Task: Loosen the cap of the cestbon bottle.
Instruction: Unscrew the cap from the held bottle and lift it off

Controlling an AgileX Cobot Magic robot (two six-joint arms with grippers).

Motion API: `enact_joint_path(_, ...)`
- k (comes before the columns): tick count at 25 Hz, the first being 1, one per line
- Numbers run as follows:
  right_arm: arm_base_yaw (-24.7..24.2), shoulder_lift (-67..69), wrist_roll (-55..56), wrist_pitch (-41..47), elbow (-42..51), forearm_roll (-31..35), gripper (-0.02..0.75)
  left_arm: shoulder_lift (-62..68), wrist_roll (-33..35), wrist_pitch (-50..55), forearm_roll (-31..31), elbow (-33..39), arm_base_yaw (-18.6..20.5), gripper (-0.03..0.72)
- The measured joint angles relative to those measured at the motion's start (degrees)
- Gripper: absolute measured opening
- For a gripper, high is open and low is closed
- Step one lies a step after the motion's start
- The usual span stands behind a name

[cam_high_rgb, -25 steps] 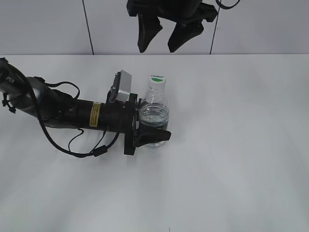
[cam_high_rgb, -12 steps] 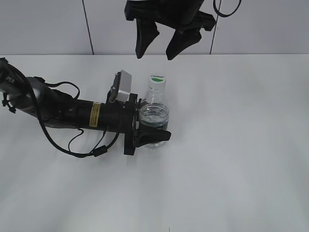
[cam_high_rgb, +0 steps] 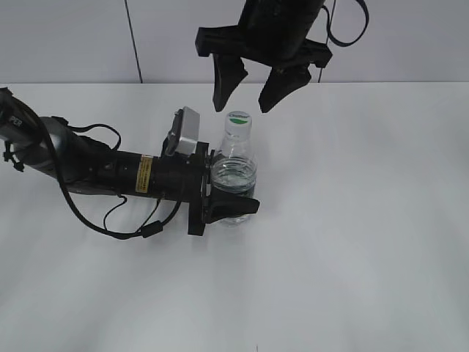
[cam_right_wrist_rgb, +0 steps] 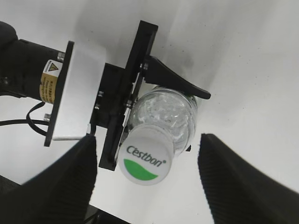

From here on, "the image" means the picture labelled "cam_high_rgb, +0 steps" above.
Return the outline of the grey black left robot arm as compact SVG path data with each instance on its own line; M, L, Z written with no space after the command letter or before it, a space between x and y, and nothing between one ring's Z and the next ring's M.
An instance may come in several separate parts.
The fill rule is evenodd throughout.
M162 232L183 203L189 205L188 234L198 236L206 224L258 211L253 197L210 186L214 154L199 141L199 123L199 114L185 106L175 113L159 156L130 153L86 136L91 125L79 128L62 117L40 117L8 88L1 89L4 160L19 172L29 166L54 178L83 224L118 240ZM164 199L175 206L162 221L146 220L133 232L115 232L86 219L72 194Z

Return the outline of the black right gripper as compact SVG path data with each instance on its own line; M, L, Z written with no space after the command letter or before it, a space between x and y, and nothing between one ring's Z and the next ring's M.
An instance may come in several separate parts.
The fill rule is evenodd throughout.
M329 47L306 38L323 4L247 1L236 25L200 27L195 46L200 57L213 58L215 110L224 110L231 94L248 75L244 59L274 67L259 96L262 113L268 113L310 82L308 65L327 66L332 58Z

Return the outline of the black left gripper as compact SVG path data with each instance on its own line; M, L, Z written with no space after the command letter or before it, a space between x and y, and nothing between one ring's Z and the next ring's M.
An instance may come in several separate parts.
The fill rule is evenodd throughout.
M152 198L175 201L171 213L161 221L165 227L177 214L181 204L189 204L188 234L202 235L205 229L204 201L207 196L209 144L197 142L190 156L181 153L168 155L169 143L163 143L159 158L152 163L149 195ZM260 201L234 194L210 197L209 222L238 218L257 213Z

